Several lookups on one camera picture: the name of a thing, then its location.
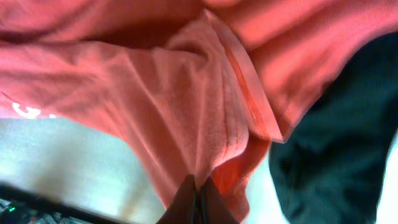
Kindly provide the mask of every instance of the pink fabric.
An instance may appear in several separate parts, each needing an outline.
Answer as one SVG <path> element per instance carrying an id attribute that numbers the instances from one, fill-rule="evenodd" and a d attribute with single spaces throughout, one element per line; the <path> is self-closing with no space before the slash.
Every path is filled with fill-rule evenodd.
<path id="1" fill-rule="evenodd" d="M 270 142 L 397 29 L 397 1 L 0 0 L 0 117 L 125 140 L 165 206 L 211 175 L 243 220 Z"/>

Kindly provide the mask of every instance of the folded cloth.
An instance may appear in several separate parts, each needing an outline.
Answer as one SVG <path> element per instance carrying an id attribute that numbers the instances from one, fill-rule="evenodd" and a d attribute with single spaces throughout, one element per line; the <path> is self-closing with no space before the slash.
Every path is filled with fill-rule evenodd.
<path id="1" fill-rule="evenodd" d="M 387 153 L 398 128 L 398 34 L 359 50 L 310 108 L 270 170 L 294 223 L 375 223 Z"/>
<path id="2" fill-rule="evenodd" d="M 0 0 L 0 116 L 63 116 L 125 140 L 168 206 L 209 175 L 235 219 L 270 141 L 395 1 Z"/>

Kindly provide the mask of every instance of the clothing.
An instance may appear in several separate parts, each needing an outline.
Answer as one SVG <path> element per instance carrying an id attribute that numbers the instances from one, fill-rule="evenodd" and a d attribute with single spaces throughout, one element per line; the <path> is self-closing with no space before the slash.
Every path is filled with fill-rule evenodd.
<path id="1" fill-rule="evenodd" d="M 398 33 L 359 50 L 269 158 L 294 223 L 374 223 L 398 128 Z"/>
<path id="2" fill-rule="evenodd" d="M 198 189 L 211 175 L 239 221 L 270 142 L 288 138 L 350 54 L 398 29 L 395 1 L 0 6 L 2 118 L 19 108 L 125 140 L 165 206 L 186 175 Z"/>

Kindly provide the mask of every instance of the dark fabric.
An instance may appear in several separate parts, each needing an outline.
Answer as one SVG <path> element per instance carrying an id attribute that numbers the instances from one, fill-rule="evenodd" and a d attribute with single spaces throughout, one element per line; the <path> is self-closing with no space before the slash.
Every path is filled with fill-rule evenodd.
<path id="1" fill-rule="evenodd" d="M 398 127 L 398 34 L 360 49 L 311 107 L 270 170 L 292 224 L 373 223 Z"/>

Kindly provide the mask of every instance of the bright red fabric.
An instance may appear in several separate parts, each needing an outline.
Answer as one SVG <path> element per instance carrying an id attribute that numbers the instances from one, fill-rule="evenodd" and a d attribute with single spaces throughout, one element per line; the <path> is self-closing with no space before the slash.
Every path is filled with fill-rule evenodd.
<path id="1" fill-rule="evenodd" d="M 211 175 L 242 220 L 270 141 L 397 29 L 387 0 L 0 0 L 0 117 L 125 140 L 165 206 L 187 174 Z"/>

